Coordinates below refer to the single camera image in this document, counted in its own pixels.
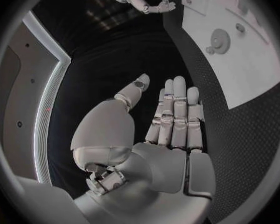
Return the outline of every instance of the white panel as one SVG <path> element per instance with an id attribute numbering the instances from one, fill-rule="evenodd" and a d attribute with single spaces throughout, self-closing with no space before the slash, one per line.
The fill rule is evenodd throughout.
<path id="1" fill-rule="evenodd" d="M 196 42 L 213 68 L 229 109 L 248 102 L 280 82 L 276 51 L 255 16 L 241 14 L 238 0 L 209 0 L 206 15 L 184 7 L 183 29 Z M 240 23 L 245 33 L 236 29 Z M 210 55 L 212 32 L 228 32 L 231 46 L 226 54 Z"/>

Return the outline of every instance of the illuminated edge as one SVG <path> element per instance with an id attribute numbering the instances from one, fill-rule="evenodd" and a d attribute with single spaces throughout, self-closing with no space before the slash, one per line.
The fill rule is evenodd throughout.
<path id="1" fill-rule="evenodd" d="M 23 23 L 40 43 L 59 60 L 42 93 L 33 131 L 33 156 L 37 180 L 40 183 L 52 185 L 47 158 L 48 130 L 57 92 L 71 62 L 71 58 L 45 30 L 32 12 L 29 12 L 24 17 Z"/>

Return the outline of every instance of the perforated panel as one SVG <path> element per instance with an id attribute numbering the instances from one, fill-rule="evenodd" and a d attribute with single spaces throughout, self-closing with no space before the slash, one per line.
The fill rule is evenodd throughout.
<path id="1" fill-rule="evenodd" d="M 280 83 L 256 99 L 228 110 L 210 64 L 181 28 L 182 10 L 179 5 L 167 13 L 164 26 L 203 100 L 207 148 L 217 183 L 209 218 L 218 223 L 248 198 L 271 164 L 280 140 Z"/>

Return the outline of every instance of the black mesh surface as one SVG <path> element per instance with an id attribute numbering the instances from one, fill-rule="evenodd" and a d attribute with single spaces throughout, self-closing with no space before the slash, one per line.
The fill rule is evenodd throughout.
<path id="1" fill-rule="evenodd" d="M 166 14 L 164 26 L 203 101 L 207 149 L 217 184 L 209 219 L 218 223 L 249 197 L 271 164 L 280 140 L 280 83 L 256 99 L 228 110 L 210 64 L 182 29 L 182 11 L 180 5 Z"/>

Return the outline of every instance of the led light strip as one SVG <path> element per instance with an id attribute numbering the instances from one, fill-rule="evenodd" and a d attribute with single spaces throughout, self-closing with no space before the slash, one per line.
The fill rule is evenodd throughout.
<path id="1" fill-rule="evenodd" d="M 42 93 L 35 118 L 33 134 L 33 156 L 37 179 L 40 183 L 52 184 L 47 158 L 48 128 L 56 95 L 71 62 L 71 58 L 45 30 L 32 12 L 29 12 L 25 16 L 23 23 L 39 42 L 59 60 Z"/>

